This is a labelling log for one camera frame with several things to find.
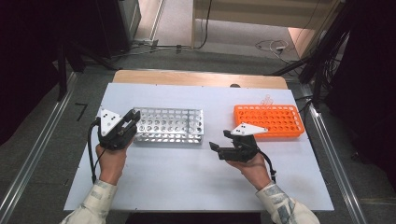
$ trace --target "black curtain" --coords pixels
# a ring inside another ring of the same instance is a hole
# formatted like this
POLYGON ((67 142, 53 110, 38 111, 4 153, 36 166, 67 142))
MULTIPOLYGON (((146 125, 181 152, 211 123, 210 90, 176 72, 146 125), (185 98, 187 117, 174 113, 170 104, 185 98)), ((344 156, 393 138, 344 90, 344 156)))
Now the black curtain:
POLYGON ((58 82, 55 1, 0 3, 0 145, 58 82))
POLYGON ((369 1, 350 32, 327 106, 353 132, 353 146, 396 189, 396 3, 369 1))

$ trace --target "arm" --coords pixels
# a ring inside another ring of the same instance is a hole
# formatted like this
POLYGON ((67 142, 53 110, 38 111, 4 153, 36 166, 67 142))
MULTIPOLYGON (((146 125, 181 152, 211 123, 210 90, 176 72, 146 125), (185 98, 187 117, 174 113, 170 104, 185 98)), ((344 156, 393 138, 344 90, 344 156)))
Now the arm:
POLYGON ((99 160, 101 174, 99 180, 90 190, 84 202, 61 223, 106 223, 106 217, 117 191, 117 183, 122 175, 122 169, 126 160, 126 149, 104 150, 99 145, 96 147, 96 154, 104 154, 99 160))
POLYGON ((302 203, 290 198, 280 187, 271 181, 265 159, 261 154, 248 162, 227 161, 241 171, 242 175, 258 190, 257 197, 275 223, 319 223, 318 218, 302 203))

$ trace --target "hand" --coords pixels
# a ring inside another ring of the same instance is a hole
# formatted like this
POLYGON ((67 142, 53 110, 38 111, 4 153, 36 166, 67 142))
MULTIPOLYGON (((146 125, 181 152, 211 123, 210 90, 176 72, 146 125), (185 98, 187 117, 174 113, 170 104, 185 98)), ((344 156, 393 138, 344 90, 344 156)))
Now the hand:
POLYGON ((257 153, 256 156, 248 162, 227 161, 227 163, 240 170, 242 175, 245 176, 256 190, 263 189, 271 182, 265 166, 265 159, 260 153, 257 153))
POLYGON ((107 182, 108 184, 116 186, 119 182, 120 177, 122 176, 122 170, 126 161, 126 150, 129 145, 131 145, 132 141, 121 150, 106 150, 102 155, 104 148, 100 147, 100 145, 96 146, 96 154, 98 157, 102 155, 99 160, 100 165, 100 176, 99 179, 107 182))

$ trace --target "wrist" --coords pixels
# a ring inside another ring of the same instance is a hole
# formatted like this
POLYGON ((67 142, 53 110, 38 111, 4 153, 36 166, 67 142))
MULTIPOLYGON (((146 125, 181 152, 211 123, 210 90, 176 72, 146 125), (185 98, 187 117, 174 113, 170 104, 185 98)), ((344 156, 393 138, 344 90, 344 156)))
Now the wrist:
POLYGON ((99 175, 99 179, 103 182, 106 182, 107 184, 117 186, 120 177, 118 175, 114 175, 114 173, 111 172, 102 172, 99 175))
POLYGON ((253 186, 256 188, 256 190, 261 190, 267 187, 270 183, 271 183, 270 178, 263 178, 260 181, 257 181, 253 186))

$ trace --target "white table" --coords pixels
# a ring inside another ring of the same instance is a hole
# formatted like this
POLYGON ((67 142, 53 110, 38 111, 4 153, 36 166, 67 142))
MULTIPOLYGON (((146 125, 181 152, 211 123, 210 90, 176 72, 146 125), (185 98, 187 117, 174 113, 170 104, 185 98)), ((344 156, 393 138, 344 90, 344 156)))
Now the white table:
MULTIPOLYGON (((137 106, 204 110, 201 145, 133 143, 112 209, 123 211, 261 211, 256 190, 208 142, 230 147, 233 106, 259 104, 267 94, 275 105, 295 105, 291 91, 225 87, 108 84, 102 107, 121 115, 137 106)), ((96 130, 92 145, 97 144, 96 130)), ((298 138, 258 139, 277 170, 277 184, 289 196, 316 211, 333 210, 306 133, 298 138)), ((91 189, 87 148, 81 158, 65 210, 74 210, 91 189)))

